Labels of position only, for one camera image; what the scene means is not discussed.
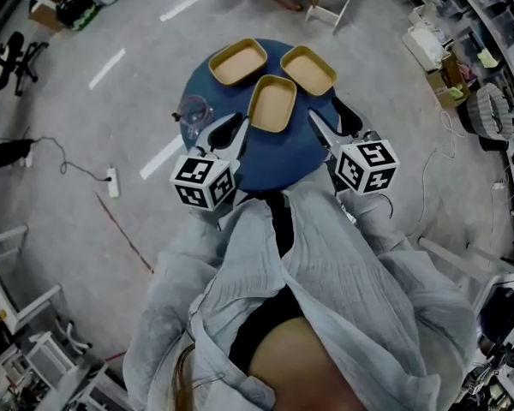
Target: white tape strip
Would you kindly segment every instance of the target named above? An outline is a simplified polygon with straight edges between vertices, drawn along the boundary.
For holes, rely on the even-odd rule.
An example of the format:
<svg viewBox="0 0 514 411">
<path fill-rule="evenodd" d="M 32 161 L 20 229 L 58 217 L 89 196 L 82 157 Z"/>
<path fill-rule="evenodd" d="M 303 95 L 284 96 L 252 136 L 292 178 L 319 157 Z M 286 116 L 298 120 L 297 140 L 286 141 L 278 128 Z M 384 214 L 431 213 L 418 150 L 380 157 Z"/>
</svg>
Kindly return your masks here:
<svg viewBox="0 0 514 411">
<path fill-rule="evenodd" d="M 183 12 L 186 8 L 189 6 L 192 6 L 198 2 L 198 0 L 185 0 L 182 3 L 179 3 L 176 7 L 174 7 L 172 10 L 166 12 L 165 14 L 160 16 L 160 21 L 167 21 L 171 20 L 174 16 L 179 14 L 180 12 Z"/>
<path fill-rule="evenodd" d="M 99 83 L 100 80 L 102 80 L 105 75 L 109 72 L 110 69 L 112 69 L 118 61 L 122 59 L 122 57 L 126 54 L 125 49 L 121 49 L 115 56 L 113 56 L 107 64 L 104 65 L 104 67 L 101 69 L 99 73 L 95 75 L 95 77 L 92 79 L 92 81 L 89 83 L 89 89 L 92 90 L 95 88 L 95 86 Z"/>
<path fill-rule="evenodd" d="M 175 139 L 168 143 L 167 146 L 156 155 L 156 157 L 149 161 L 143 169 L 141 169 L 141 178 L 146 180 L 157 168 L 164 164 L 165 160 L 175 154 L 182 145 L 182 136 L 179 134 Z"/>
</svg>

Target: gray floor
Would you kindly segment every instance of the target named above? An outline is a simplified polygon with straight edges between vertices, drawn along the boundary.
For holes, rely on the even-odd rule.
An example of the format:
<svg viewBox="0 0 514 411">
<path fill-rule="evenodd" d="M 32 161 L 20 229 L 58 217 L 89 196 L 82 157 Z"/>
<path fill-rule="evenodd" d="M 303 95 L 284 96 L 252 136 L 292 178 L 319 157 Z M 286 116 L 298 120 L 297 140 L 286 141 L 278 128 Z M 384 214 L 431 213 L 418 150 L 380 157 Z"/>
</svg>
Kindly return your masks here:
<svg viewBox="0 0 514 411">
<path fill-rule="evenodd" d="M 57 308 L 106 357 L 124 350 L 144 303 L 150 277 L 100 208 L 104 197 L 118 222 L 151 263 L 179 230 L 186 215 L 168 178 L 171 158 L 148 180 L 140 169 L 178 129 L 170 118 L 193 68 L 237 39 L 261 37 L 311 46 L 338 73 L 338 96 L 367 115 L 395 148 L 401 169 L 388 195 L 393 219 L 407 234 L 423 205 L 421 173 L 434 148 L 451 153 L 450 133 L 417 61 L 400 38 L 411 7 L 404 0 L 353 0 L 336 36 L 322 21 L 303 25 L 268 0 L 200 0 L 173 19 L 159 16 L 183 0 L 119 0 L 80 33 L 63 31 L 36 62 L 40 76 L 22 98 L 13 84 L 0 93 L 0 135 L 56 137 L 70 160 L 104 174 L 118 168 L 122 197 L 106 185 L 69 170 L 61 176 L 60 153 L 50 142 L 36 148 L 34 166 L 0 170 L 0 229 L 27 223 L 25 272 L 44 290 L 63 286 Z M 26 20 L 21 6 L 4 36 L 22 30 L 46 33 Z M 89 81 L 119 50 L 123 59 L 94 90 Z M 461 124 L 453 114 L 453 126 Z M 494 254 L 509 253 L 513 237 L 508 190 L 492 183 L 505 168 L 498 153 L 483 152 L 476 136 L 457 140 L 457 158 L 435 157 L 427 169 L 427 210 L 421 233 L 461 253 L 472 241 Z M 446 273 L 447 265 L 439 264 Z"/>
</svg>

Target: black chair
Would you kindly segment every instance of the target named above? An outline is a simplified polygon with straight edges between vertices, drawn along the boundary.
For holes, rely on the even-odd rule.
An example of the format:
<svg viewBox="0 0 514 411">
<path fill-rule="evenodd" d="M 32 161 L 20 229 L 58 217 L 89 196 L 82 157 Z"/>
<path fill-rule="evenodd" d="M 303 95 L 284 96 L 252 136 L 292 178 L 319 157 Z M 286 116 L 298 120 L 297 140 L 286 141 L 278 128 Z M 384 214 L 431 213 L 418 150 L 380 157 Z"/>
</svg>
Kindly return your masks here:
<svg viewBox="0 0 514 411">
<path fill-rule="evenodd" d="M 31 71 L 28 64 L 40 50 L 49 45 L 45 42 L 30 43 L 23 52 L 22 47 L 24 43 L 25 38 L 22 33 L 14 32 L 11 37 L 9 37 L 8 43 L 0 50 L 0 90 L 8 85 L 9 76 L 15 73 L 17 76 L 15 96 L 21 96 L 23 94 L 21 84 L 25 76 L 30 77 L 33 82 L 38 80 L 38 76 Z"/>
</svg>

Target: blue tabletop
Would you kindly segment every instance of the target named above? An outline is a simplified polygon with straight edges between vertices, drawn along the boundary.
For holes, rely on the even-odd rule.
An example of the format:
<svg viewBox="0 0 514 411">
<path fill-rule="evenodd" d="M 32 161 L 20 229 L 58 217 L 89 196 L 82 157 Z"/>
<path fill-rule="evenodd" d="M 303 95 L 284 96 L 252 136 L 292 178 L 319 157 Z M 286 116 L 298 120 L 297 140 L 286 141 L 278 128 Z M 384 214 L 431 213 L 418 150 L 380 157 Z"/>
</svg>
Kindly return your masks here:
<svg viewBox="0 0 514 411">
<path fill-rule="evenodd" d="M 214 109 L 214 120 L 235 112 L 245 115 L 255 84 L 261 76 L 289 77 L 282 70 L 280 59 L 292 46 L 273 39 L 257 41 L 268 54 L 266 66 L 261 71 L 236 86 L 224 86 L 209 71 L 207 58 L 190 76 L 182 96 L 197 94 L 203 97 Z M 283 189 L 318 169 L 326 159 L 327 151 L 310 128 L 307 109 L 315 108 L 337 128 L 338 114 L 332 105 L 334 96 L 333 88 L 323 96 L 315 97 L 297 86 L 295 107 L 284 131 L 275 134 L 249 127 L 246 151 L 240 157 L 241 166 L 237 171 L 240 176 L 238 187 L 246 192 Z M 194 145 L 184 126 L 181 126 L 181 135 L 188 149 Z"/>
</svg>

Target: rectangular tray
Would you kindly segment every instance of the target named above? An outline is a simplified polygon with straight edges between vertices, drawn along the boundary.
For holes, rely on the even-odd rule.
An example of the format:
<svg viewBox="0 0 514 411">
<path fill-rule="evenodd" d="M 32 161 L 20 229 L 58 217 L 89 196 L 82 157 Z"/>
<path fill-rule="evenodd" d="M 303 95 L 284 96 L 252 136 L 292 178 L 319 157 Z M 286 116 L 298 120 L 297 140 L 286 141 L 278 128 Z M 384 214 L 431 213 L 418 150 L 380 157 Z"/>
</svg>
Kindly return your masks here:
<svg viewBox="0 0 514 411">
<path fill-rule="evenodd" d="M 265 67 L 265 49 L 254 39 L 241 39 L 222 49 L 209 60 L 209 71 L 226 86 L 233 86 L 246 76 Z"/>
<path fill-rule="evenodd" d="M 266 74 L 259 79 L 249 102 L 250 123 L 270 133 L 280 133 L 291 118 L 297 87 L 293 80 Z"/>
<path fill-rule="evenodd" d="M 280 61 L 291 79 L 313 96 L 321 96 L 337 80 L 337 73 L 306 45 L 298 45 Z"/>
</svg>

